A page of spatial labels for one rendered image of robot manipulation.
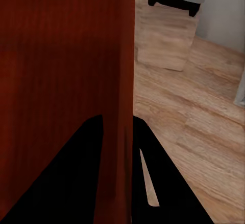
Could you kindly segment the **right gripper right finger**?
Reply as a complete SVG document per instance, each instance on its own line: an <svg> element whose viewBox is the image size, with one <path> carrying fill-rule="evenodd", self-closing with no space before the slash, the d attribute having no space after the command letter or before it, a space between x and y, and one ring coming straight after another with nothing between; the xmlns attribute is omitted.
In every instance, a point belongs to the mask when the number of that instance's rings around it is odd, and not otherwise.
<svg viewBox="0 0 245 224"><path fill-rule="evenodd" d="M142 151L159 207L148 204ZM132 224L214 224L148 124L133 116Z"/></svg>

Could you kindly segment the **storage box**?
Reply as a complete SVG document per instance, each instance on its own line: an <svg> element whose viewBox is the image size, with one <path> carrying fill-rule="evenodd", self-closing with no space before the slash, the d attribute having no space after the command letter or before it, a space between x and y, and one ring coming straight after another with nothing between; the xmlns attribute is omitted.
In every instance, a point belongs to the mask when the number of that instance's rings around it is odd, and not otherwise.
<svg viewBox="0 0 245 224"><path fill-rule="evenodd" d="M0 221L103 116L93 224L132 224L135 0L0 0Z"/></svg>

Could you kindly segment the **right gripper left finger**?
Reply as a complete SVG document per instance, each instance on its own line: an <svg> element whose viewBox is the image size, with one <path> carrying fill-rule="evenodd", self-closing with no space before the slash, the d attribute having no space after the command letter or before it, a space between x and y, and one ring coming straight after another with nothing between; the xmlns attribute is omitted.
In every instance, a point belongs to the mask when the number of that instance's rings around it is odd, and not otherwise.
<svg viewBox="0 0 245 224"><path fill-rule="evenodd" d="M93 224L103 134L87 119L0 224Z"/></svg>

